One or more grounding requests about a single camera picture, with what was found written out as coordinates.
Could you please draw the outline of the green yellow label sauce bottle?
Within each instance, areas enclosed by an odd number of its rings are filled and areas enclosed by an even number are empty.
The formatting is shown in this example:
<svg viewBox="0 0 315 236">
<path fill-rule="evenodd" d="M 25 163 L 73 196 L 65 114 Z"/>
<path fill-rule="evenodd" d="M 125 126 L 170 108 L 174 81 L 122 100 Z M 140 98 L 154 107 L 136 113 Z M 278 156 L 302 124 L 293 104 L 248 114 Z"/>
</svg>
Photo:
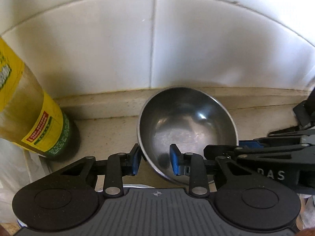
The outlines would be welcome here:
<svg viewBox="0 0 315 236">
<path fill-rule="evenodd" d="M 77 153 L 80 134 L 15 52 L 1 40 L 1 138 L 51 160 Z"/>
</svg>

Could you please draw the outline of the white rose plate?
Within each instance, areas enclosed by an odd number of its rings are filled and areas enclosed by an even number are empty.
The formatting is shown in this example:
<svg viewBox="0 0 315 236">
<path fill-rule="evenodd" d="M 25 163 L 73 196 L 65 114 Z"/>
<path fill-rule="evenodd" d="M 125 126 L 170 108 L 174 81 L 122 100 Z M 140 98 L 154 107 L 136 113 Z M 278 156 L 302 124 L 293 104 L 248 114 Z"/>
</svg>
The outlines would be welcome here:
<svg viewBox="0 0 315 236">
<path fill-rule="evenodd" d="M 110 186 L 108 188 L 105 188 L 105 192 L 110 195 L 117 195 L 118 193 L 121 193 L 122 191 L 127 192 L 130 189 L 153 189 L 154 187 L 145 185 L 145 184 L 123 184 L 122 189 L 120 189 L 117 186 Z"/>
</svg>

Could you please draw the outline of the steel bowl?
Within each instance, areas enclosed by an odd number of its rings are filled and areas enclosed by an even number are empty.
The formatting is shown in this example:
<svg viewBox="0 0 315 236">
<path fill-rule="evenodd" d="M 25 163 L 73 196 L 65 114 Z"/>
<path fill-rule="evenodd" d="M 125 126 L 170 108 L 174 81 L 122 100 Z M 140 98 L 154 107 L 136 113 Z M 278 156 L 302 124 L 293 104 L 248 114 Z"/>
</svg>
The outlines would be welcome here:
<svg viewBox="0 0 315 236">
<path fill-rule="evenodd" d="M 206 92 L 168 87 L 153 94 L 138 117 L 137 138 L 146 161 L 162 178 L 188 185 L 187 176 L 173 174 L 169 147 L 203 155 L 211 145 L 236 146 L 236 125 L 227 109 Z"/>
</svg>

